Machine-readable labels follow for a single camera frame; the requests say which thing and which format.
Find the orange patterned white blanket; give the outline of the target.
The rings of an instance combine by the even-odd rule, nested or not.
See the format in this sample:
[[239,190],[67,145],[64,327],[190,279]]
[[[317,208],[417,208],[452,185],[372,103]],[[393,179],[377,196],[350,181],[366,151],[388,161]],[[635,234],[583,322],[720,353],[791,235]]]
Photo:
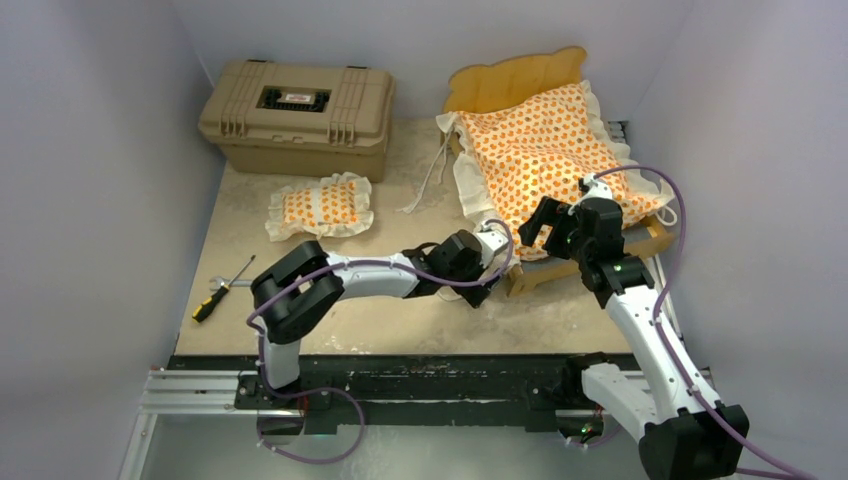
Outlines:
[[458,143],[453,175],[463,215],[476,226],[498,218],[516,233],[543,197],[572,203],[581,196],[579,179],[596,173],[622,207],[626,227],[674,198],[666,181],[634,170],[629,146],[611,139],[588,81],[491,113],[450,111],[436,123],[445,136],[439,160]]

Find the wooden pet bed frame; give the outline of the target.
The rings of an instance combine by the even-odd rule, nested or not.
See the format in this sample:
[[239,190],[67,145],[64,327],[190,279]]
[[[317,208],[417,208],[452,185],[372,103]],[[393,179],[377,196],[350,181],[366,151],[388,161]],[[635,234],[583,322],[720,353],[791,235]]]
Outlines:
[[[583,48],[572,46],[554,53],[525,55],[491,65],[465,67],[454,73],[449,80],[450,94],[442,114],[450,111],[491,113],[516,106],[547,90],[588,81],[581,75],[581,65],[586,57]],[[605,122],[602,114],[601,119],[611,139],[626,144],[618,137],[620,127]],[[457,141],[449,143],[454,156],[457,147]],[[641,257],[651,257],[670,245],[673,236],[669,228],[676,221],[671,203],[668,208],[633,226],[624,226],[627,233],[636,231],[648,235],[645,240],[627,241],[627,251]]]

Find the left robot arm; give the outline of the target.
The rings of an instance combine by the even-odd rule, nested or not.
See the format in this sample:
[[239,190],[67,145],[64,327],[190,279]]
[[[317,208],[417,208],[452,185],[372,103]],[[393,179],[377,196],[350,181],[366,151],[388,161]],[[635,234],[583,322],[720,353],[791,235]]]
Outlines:
[[302,339],[340,301],[366,297],[415,299],[448,287],[479,307],[505,273],[487,270],[509,256],[508,231],[460,230],[441,243],[424,243],[387,257],[350,257],[306,241],[255,278],[254,311],[247,323],[259,336],[259,395],[272,408],[292,405],[298,395]]

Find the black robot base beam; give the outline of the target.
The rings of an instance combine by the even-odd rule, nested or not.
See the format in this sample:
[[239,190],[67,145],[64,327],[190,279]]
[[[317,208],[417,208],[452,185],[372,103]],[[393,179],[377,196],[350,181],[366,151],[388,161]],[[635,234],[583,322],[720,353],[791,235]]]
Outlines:
[[565,393],[577,354],[307,354],[300,377],[266,390],[254,355],[174,355],[180,373],[233,374],[237,413],[291,416],[306,434],[342,425],[521,427],[530,433],[599,436],[601,408]]

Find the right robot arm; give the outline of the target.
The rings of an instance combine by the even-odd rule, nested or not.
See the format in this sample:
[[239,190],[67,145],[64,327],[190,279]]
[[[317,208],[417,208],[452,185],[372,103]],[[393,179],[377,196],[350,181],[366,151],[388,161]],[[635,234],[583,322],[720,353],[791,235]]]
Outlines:
[[544,249],[577,262],[583,285],[623,333],[648,384],[627,380],[614,364],[592,354],[572,363],[561,381],[576,407],[602,406],[637,442],[651,479],[719,479],[735,473],[750,427],[744,409],[726,405],[687,356],[665,314],[644,262],[624,250],[622,210],[613,200],[569,205],[543,198],[518,229],[532,245],[542,227]]

